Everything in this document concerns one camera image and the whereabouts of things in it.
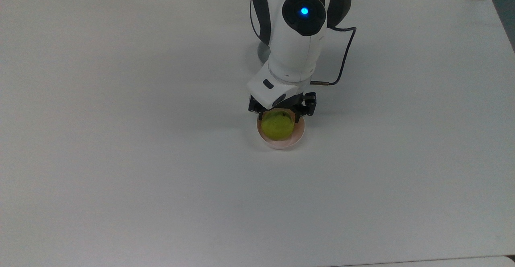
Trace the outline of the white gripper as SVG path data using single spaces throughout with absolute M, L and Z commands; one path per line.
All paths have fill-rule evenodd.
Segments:
M 293 104 L 295 123 L 299 123 L 301 117 L 314 115 L 317 104 L 316 93 L 302 93 L 311 81 L 311 77 L 303 79 L 297 74 L 282 70 L 279 74 L 274 74 L 269 63 L 266 62 L 247 83 L 250 93 L 248 111 L 257 113 L 258 120 L 262 120 L 267 109 L 272 109 L 280 102 L 296 95 Z

